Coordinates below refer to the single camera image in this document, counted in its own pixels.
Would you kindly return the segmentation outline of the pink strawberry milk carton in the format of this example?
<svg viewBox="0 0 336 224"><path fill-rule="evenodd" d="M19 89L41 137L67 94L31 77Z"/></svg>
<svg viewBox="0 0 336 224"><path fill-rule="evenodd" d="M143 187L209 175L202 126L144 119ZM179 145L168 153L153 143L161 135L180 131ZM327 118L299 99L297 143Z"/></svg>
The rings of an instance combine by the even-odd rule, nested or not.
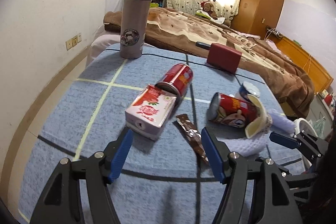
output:
<svg viewBox="0 0 336 224"><path fill-rule="evenodd" d="M171 115L177 97L151 84L125 110L126 126L156 141Z"/></svg>

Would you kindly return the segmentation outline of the red soda can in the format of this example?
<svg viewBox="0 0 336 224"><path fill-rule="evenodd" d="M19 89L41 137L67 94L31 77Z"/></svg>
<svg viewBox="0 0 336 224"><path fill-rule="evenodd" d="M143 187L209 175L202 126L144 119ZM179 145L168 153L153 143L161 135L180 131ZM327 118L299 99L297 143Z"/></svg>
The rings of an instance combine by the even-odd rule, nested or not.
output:
<svg viewBox="0 0 336 224"><path fill-rule="evenodd" d="M175 102L177 105L187 93L192 80L191 68L184 63L177 63L155 84L155 87L174 94L177 97Z"/></svg>

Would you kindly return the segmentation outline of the black remote control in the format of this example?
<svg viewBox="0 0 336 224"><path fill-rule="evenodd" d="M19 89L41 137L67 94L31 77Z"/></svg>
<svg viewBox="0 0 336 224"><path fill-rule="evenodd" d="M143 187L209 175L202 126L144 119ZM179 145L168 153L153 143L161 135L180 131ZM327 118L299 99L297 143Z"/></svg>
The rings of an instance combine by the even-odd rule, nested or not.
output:
<svg viewBox="0 0 336 224"><path fill-rule="evenodd" d="M204 42L199 42L199 41L197 41L197 42L195 43L195 45L196 45L197 47L202 48L202 49L205 49L205 50L210 50L210 47L211 47L209 44L204 43Z"/></svg>

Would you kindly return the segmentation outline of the lavender foam net sleeve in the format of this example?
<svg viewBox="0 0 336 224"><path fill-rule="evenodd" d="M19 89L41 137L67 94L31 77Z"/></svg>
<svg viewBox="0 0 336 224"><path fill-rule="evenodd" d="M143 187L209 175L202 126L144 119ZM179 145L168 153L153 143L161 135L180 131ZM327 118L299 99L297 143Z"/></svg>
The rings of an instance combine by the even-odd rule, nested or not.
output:
<svg viewBox="0 0 336 224"><path fill-rule="evenodd" d="M270 117L272 118L272 124L291 134L295 132L295 123L291 120L289 120L285 114L280 113L274 109L270 109L267 111L267 113L270 115Z"/></svg>

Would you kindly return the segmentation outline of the dark red box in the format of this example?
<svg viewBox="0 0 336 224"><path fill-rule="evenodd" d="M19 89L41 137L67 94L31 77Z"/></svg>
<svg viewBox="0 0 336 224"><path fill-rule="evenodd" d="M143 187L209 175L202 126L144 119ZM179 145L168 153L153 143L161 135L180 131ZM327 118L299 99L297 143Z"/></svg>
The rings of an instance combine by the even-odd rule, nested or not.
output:
<svg viewBox="0 0 336 224"><path fill-rule="evenodd" d="M242 53L232 47L220 43L212 43L207 63L234 74L239 66L241 57Z"/></svg>

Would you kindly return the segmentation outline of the patterned paper cup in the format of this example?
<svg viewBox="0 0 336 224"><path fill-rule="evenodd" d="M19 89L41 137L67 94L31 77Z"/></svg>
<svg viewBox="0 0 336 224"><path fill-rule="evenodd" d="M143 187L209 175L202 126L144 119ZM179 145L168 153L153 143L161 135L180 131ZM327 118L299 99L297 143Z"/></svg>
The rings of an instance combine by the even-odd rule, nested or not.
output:
<svg viewBox="0 0 336 224"><path fill-rule="evenodd" d="M250 122L245 128L245 136L252 139L260 133L267 134L272 125L272 118L267 113L260 99L252 94L247 95L249 101L257 108L257 118Z"/></svg>

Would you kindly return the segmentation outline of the white yogurt cup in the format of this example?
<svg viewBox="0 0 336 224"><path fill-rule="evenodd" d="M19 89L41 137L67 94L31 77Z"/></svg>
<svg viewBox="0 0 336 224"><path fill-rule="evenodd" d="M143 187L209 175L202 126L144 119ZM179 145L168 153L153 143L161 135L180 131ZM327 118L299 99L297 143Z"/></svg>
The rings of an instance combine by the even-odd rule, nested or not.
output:
<svg viewBox="0 0 336 224"><path fill-rule="evenodd" d="M260 90L252 83L244 81L235 94L235 98L249 102L248 95L260 97Z"/></svg>

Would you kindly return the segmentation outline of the red cup on cabinet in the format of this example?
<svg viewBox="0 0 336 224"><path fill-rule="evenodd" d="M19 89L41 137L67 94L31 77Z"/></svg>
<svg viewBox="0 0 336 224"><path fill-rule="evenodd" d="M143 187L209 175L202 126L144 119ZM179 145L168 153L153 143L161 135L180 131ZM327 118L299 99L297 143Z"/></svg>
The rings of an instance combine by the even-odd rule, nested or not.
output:
<svg viewBox="0 0 336 224"><path fill-rule="evenodd" d="M332 100L333 100L333 96L331 94L328 94L324 99L327 106L330 106Z"/></svg>

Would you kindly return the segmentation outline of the grey thermos bottle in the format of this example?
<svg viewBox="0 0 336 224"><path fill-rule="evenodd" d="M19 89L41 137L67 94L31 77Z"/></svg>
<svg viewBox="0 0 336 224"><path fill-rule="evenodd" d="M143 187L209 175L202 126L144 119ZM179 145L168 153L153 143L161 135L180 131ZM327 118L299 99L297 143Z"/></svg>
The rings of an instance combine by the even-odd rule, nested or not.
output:
<svg viewBox="0 0 336 224"><path fill-rule="evenodd" d="M151 0L123 0L120 55L126 59L142 56Z"/></svg>

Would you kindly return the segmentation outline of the red cartoon can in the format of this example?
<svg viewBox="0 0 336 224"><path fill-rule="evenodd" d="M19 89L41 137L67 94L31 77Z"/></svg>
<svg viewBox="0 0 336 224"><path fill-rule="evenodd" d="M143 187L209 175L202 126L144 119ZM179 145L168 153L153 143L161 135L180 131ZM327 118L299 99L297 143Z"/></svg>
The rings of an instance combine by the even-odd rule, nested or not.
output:
<svg viewBox="0 0 336 224"><path fill-rule="evenodd" d="M222 93L215 93L207 110L207 119L230 127L245 128L260 111L250 103Z"/></svg>

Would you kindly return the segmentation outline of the cluttered wooden shelf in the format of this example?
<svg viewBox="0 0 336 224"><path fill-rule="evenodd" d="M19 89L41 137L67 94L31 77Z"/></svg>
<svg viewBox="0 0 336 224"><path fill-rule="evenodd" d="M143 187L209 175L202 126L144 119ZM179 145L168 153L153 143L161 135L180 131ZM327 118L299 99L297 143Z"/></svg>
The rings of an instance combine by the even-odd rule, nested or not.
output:
<svg viewBox="0 0 336 224"><path fill-rule="evenodd" d="M151 8L154 8L154 7L166 8L167 0L151 0L150 6Z"/></svg>

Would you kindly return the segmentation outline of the brown snack wrapper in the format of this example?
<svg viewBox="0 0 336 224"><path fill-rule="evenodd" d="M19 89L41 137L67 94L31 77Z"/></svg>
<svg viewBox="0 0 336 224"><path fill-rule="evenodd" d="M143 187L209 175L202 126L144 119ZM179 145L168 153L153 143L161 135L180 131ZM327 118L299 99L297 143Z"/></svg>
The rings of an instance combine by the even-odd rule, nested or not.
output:
<svg viewBox="0 0 336 224"><path fill-rule="evenodd" d="M202 145L201 134L197 127L191 122L187 114L177 115L176 120L191 148L205 164L209 164L205 149Z"/></svg>

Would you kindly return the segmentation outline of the blue patterned tablecloth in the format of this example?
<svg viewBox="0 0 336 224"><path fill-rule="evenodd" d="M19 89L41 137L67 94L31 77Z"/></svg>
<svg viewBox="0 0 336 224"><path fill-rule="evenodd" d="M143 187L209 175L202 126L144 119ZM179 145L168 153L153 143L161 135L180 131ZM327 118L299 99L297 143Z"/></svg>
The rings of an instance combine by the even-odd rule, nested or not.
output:
<svg viewBox="0 0 336 224"><path fill-rule="evenodd" d="M186 140L177 115L186 114L198 129L207 127L231 151L247 159L271 158L291 174L304 170L302 156L270 141L268 135L245 137L237 127L207 119L217 92L234 95L243 83L254 84L267 110L281 112L275 96L256 73L238 69L230 74L208 65L204 58L145 47L140 58L126 60L119 46L104 50L71 84L43 125L27 162L19 197L19 222L29 223L39 196L61 159L86 159L118 138L125 127L125 110L148 85L155 85L176 64L193 71L187 93L174 112L152 129L166 99L147 96L141 119L120 177L108 189L122 223L211 223L224 192Z"/></svg>

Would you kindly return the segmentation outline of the wall socket plate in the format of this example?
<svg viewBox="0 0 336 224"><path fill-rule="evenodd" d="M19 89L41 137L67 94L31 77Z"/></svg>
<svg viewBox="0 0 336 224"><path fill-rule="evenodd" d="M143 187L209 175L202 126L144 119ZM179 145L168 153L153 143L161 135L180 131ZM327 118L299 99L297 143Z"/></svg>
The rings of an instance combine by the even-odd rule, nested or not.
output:
<svg viewBox="0 0 336 224"><path fill-rule="evenodd" d="M73 36L71 39L66 41L66 50L70 50L80 42L82 42L82 36L81 33L78 33L76 36Z"/></svg>

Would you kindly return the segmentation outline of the hanging plastic bag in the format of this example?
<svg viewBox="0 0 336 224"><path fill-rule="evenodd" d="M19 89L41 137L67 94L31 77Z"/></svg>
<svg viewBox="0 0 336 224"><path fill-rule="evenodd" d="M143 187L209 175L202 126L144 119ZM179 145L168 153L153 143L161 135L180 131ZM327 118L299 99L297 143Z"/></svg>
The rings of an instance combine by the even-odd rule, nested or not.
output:
<svg viewBox="0 0 336 224"><path fill-rule="evenodd" d="M324 138L325 121L326 121L325 117L322 116L321 118L316 120L316 122L313 124L313 129L315 130L315 133L321 139Z"/></svg>

